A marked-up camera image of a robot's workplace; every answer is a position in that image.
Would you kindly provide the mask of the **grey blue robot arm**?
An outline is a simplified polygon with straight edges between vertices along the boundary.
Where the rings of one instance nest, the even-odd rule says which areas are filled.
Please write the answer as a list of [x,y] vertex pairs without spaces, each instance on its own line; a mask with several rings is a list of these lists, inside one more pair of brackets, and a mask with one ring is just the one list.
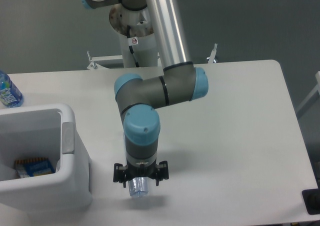
[[126,165],[116,163],[113,181],[140,177],[157,183],[169,178],[167,161],[157,162],[158,108],[193,101],[209,90],[205,71],[195,67],[185,43],[177,0],[81,0],[84,7],[110,6],[109,23],[119,35],[123,64],[142,68],[161,63],[163,75],[135,73],[114,83],[125,138]]

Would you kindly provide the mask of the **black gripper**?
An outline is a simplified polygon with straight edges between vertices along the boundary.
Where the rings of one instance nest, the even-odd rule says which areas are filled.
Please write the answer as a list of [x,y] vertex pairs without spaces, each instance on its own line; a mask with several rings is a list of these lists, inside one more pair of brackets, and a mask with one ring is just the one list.
[[155,180],[155,185],[159,186],[160,182],[169,179],[168,161],[164,160],[159,164],[154,161],[147,165],[133,165],[127,161],[127,165],[115,163],[113,167],[113,182],[120,183],[124,188],[127,187],[127,182],[139,177],[148,177]]

